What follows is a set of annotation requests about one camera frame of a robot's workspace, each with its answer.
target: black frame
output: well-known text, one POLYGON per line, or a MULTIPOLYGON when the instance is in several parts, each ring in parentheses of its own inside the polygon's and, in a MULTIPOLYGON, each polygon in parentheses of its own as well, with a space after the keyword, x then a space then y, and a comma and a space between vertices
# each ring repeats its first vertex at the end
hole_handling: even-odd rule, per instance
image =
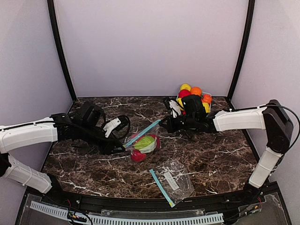
MULTIPOLYGON (((61 44, 61 38, 60 38, 60 33, 59 33, 59 28, 58 28, 58 24, 57 24, 56 13, 55 13, 54 0, 47 0, 47 2, 48 2, 49 16, 50 16, 54 41, 55 41, 57 53, 58 53, 58 56, 60 59, 61 68, 62 68, 64 77, 65 77, 65 80, 67 83, 69 93, 74 102, 77 100, 77 96, 76 96, 75 89, 72 84, 72 80, 71 80, 68 66, 66 63, 66 57, 65 57, 65 54, 64 54, 64 51, 62 48, 62 44, 61 44)), ((231 85, 229 88, 229 92, 227 95, 227 98, 229 99, 229 101, 231 101, 231 99, 233 97, 234 90, 236 88, 236 85, 238 83, 238 79, 240 76, 240 70, 242 68, 242 64, 244 61, 247 44, 248 44, 248 39, 249 39, 249 35, 250 35, 251 24, 252 24, 254 5, 255 5, 255 0, 249 0, 244 34, 243 34, 243 38, 242 38, 242 42, 241 42, 241 46, 240 46, 240 53, 238 56, 238 60, 237 60, 237 64, 235 67, 234 74, 233 74, 232 82, 231 82, 231 85)))
POLYGON ((231 101, 231 99, 233 97, 235 87, 238 83, 238 79, 240 76, 240 70, 243 65, 243 61, 244 61, 244 57, 245 57, 245 53, 246 53, 246 49, 247 49, 247 44, 248 44, 248 40, 249 40, 250 30, 251 30, 252 18, 253 18, 253 13, 254 13, 254 5, 255 5, 255 0, 249 0, 244 34, 243 34, 242 43, 240 45, 240 53, 238 56, 238 61, 236 63, 236 67, 235 67, 235 71, 233 74, 230 89, 229 89, 229 92, 227 95, 227 98, 229 99, 229 101, 231 101))
POLYGON ((61 44, 60 32, 58 29, 56 13, 55 13, 54 0, 47 0, 47 2, 48 2, 49 17, 50 17, 53 37, 54 37, 54 41, 55 41, 55 45, 56 45, 57 54, 60 59, 61 69, 64 74, 64 77, 65 77, 65 80, 67 83, 67 88, 69 90, 71 98, 72 98, 73 102, 75 102, 77 100, 77 96, 76 96, 75 89, 72 84, 72 80, 70 77, 70 73, 69 73, 66 58, 65 58, 65 54, 64 54, 62 44, 61 44))
MULTIPOLYGON (((73 100, 73 103, 77 100, 77 96, 75 93, 75 89, 72 84, 72 80, 70 77, 70 73, 68 70, 68 66, 66 63, 65 54, 63 52, 60 34, 59 34, 59 28, 57 24, 57 18, 55 13, 55 6, 54 6, 54 0, 47 0, 48 2, 48 9, 49 9, 49 16, 53 31, 53 37, 55 40, 57 53, 60 59, 61 68, 67 83, 67 87, 69 90, 69 93, 71 95, 71 98, 73 100)), ((255 0, 249 0, 248 2, 248 9, 247 9, 247 17, 246 17, 246 23, 243 33, 243 38, 241 42, 240 47, 240 53, 238 56, 236 68, 233 74, 231 86, 228 92, 227 97, 225 97, 227 103, 229 106, 233 109, 233 105, 231 103, 231 99, 233 97, 239 76, 241 67, 243 64, 243 60, 246 53, 246 48, 248 44, 248 39, 250 35, 250 29, 251 29, 251 23, 254 13, 254 6, 255 6, 255 0)), ((259 155, 255 149, 255 146, 247 132, 247 130, 242 131, 244 136, 246 137, 246 140, 257 160, 259 161, 259 155)), ((193 197, 193 198, 187 198, 183 202, 180 202, 175 208, 171 209, 168 203, 164 199, 119 199, 119 198, 110 198, 110 197, 97 197, 97 196, 91 196, 91 195, 81 195, 71 192, 64 192, 65 195, 68 197, 68 199, 71 201, 72 206, 83 210, 83 211, 93 211, 93 212, 100 212, 102 209, 107 210, 125 210, 125 211, 180 211, 180 210, 191 210, 191 209, 203 209, 205 208, 206 212, 213 212, 218 211, 219 213, 224 213, 225 215, 233 215, 238 212, 238 207, 242 206, 242 203, 236 203, 236 204, 224 204, 223 202, 226 199, 234 199, 235 196, 239 195, 241 191, 235 191, 225 194, 218 194, 218 195, 209 195, 209 196, 202 196, 202 197, 193 197)), ((283 205, 284 212, 286 215, 286 219, 289 225, 291 225, 291 219, 289 217, 285 202, 283 200, 282 194, 280 192, 279 186, 277 182, 273 183, 267 183, 267 185, 263 188, 263 192, 265 195, 271 194, 271 193, 278 193, 278 196, 280 198, 280 201, 283 205)), ((23 196, 21 206, 17 215, 17 220, 15 224, 17 225, 20 222, 21 214, 23 212, 23 207, 26 202, 26 198, 28 194, 34 194, 38 196, 42 196, 42 194, 30 187, 27 187, 25 194, 23 196)), ((49 201, 49 199, 43 197, 43 201, 48 203, 53 203, 49 201)))
MULTIPOLYGON (((262 189, 264 195, 278 193, 279 199, 283 206, 285 217, 288 225, 292 225, 289 217, 285 202, 283 200, 281 191, 277 182, 272 182, 262 189)), ((223 213, 226 218, 239 212, 238 208, 244 206, 242 203, 224 203, 227 199, 234 199, 235 196, 239 195, 241 191, 235 191, 225 194, 209 195, 203 197, 192 197, 187 198, 180 202, 174 208, 170 208, 169 204, 165 199, 119 199, 110 197, 98 197, 91 195, 74 194, 65 192, 66 198, 68 198, 72 204, 72 207, 79 209, 84 212, 101 212, 101 210, 119 210, 119 211, 146 211, 146 212, 170 212, 170 211, 185 211, 185 210, 200 210, 205 209, 205 212, 223 213)), ((23 196, 20 209, 17 215, 15 225, 18 225, 21 220, 23 208, 26 203, 28 194, 37 195, 42 197, 42 201, 53 204, 48 198, 28 187, 23 196)))

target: white cable tray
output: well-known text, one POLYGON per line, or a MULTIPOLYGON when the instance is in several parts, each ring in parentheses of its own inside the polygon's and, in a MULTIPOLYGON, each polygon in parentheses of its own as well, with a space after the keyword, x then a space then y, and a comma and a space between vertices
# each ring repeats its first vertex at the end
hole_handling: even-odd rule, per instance
MULTIPOLYGON (((52 217, 70 221, 70 219, 67 219, 68 210, 64 208, 56 208, 35 201, 31 201, 30 208, 52 217)), ((85 218, 81 213, 76 213, 76 215, 85 218)), ((96 215, 88 216, 91 218, 94 225, 213 225, 224 222, 223 213, 181 219, 122 219, 96 215)), ((90 221, 87 220, 86 223, 76 221, 76 223, 88 225, 90 224, 90 221)))

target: yellow ball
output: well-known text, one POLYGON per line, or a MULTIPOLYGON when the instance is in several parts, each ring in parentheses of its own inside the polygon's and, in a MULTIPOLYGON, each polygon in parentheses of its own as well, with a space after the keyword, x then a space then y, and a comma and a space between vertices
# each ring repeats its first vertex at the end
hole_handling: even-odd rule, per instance
POLYGON ((188 83, 184 83, 181 85, 180 90, 186 89, 188 91, 191 91, 192 87, 188 83))
POLYGON ((210 113, 210 105, 206 102, 203 102, 202 105, 204 106, 206 113, 210 113))
POLYGON ((183 109, 183 104, 182 104, 182 100, 181 100, 181 98, 179 97, 178 99, 177 99, 177 102, 181 105, 181 107, 180 107, 180 110, 182 110, 182 111, 184 111, 184 109, 183 109))

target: green ball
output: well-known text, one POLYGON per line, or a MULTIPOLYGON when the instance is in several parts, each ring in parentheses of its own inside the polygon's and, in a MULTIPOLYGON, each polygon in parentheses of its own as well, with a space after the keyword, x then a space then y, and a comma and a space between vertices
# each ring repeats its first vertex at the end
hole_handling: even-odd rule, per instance
POLYGON ((134 148, 136 150, 141 150, 143 148, 146 148, 153 142, 155 142, 155 139, 153 137, 145 136, 145 137, 142 137, 137 143, 135 143, 134 148))

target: pink ball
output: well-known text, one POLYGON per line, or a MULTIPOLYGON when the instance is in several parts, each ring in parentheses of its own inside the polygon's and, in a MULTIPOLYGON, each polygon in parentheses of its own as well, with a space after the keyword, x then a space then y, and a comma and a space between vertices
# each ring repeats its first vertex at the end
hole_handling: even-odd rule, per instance
POLYGON ((183 98, 189 95, 191 95, 191 92, 189 90, 183 89, 179 92, 178 97, 183 98))

